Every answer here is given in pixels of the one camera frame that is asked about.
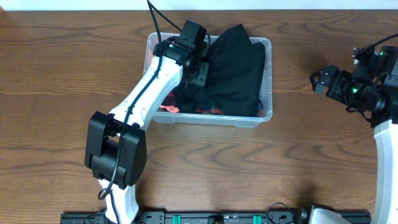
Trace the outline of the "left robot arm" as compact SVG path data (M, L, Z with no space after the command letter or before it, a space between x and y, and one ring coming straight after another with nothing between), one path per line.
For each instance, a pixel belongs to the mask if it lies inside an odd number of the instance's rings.
M179 35L158 39L149 67L132 92L108 114L95 112L88 123L85 166L102 189L105 217L133 223L139 206L135 184L147 161L146 130L167 95L179 84L205 84L210 47L207 30L186 21Z

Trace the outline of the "black hooded garment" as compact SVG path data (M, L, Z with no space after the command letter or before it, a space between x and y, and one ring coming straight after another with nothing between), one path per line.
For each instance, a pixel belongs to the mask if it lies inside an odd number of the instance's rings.
M180 110L213 105L227 116L255 117L266 59L264 46L253 44L242 24L226 29L210 46L205 86L180 84L173 89Z

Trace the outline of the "red navy plaid shirt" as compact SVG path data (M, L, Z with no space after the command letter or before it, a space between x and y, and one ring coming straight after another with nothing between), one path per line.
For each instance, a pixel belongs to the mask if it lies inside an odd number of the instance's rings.
M176 106L174 93L171 91L161 105L165 106ZM215 114L215 115L224 115L224 113L213 105L200 105L194 110L180 110L179 113L194 113L194 114Z

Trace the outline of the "pink shirt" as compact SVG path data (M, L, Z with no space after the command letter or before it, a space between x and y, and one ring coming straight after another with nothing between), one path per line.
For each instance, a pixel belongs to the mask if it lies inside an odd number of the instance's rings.
M178 113L180 111L176 106L160 105L160 108L162 108L163 110L168 111L170 113Z

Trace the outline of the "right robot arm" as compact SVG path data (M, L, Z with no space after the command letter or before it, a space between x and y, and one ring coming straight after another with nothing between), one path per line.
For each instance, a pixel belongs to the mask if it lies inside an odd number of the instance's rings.
M312 90L369 112L377 147L376 204L372 223L397 223L397 47L354 49L354 71L328 65L310 75Z

